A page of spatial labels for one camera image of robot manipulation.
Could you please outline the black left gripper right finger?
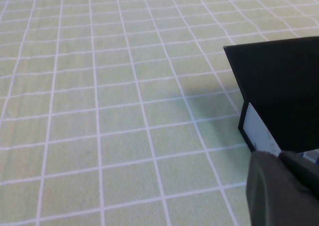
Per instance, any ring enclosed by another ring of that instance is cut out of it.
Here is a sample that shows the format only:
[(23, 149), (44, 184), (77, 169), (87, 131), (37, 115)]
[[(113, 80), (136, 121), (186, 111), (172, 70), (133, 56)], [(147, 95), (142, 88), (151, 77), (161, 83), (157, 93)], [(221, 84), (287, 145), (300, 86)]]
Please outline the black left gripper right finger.
[(319, 167), (305, 159), (300, 154), (291, 151), (282, 151), (279, 160), (306, 187), (312, 195), (319, 199)]

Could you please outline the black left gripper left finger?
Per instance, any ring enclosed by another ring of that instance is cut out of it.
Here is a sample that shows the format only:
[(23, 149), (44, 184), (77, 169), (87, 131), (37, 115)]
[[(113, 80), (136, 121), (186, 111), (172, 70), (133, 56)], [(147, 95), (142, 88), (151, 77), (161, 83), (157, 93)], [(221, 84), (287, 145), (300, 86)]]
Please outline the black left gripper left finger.
[(246, 199), (253, 226), (319, 224), (319, 200), (271, 153), (251, 154)]

